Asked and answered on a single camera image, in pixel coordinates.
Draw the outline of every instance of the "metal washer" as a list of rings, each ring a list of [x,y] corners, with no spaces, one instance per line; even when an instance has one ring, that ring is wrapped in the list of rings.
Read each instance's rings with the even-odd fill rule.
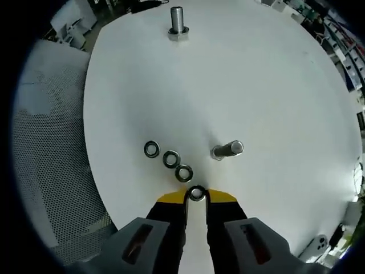
[[[156,148],[155,153],[153,153],[153,154],[148,153],[148,147],[150,147],[150,146],[154,146]],[[148,141],[144,145],[143,150],[144,150],[145,155],[149,158],[156,158],[157,156],[160,155],[160,151],[161,151],[160,146],[159,146],[158,142],[156,142],[156,141]]]
[[[201,196],[199,196],[199,197],[194,196],[193,192],[195,190],[199,190],[201,192]],[[192,200],[194,202],[200,202],[200,201],[204,200],[206,197],[206,189],[202,186],[193,186],[188,190],[188,195],[189,195],[190,200]]]
[[[189,176],[186,178],[182,178],[180,176],[180,170],[187,170],[189,172]],[[176,167],[175,169],[175,177],[178,181],[182,182],[182,183],[187,183],[189,182],[192,178],[193,178],[193,170],[191,167],[187,166],[186,164],[181,164],[179,166]]]
[[[174,156],[175,159],[176,159],[176,161],[173,164],[169,164],[167,162],[167,158],[170,155]],[[164,156],[163,156],[163,158],[162,158],[162,162],[164,163],[164,165],[167,168],[175,168],[175,167],[177,167],[180,164],[180,160],[181,160],[181,158],[180,158],[179,153],[177,153],[176,151],[173,151],[173,150],[166,151],[165,154],[164,154]]]

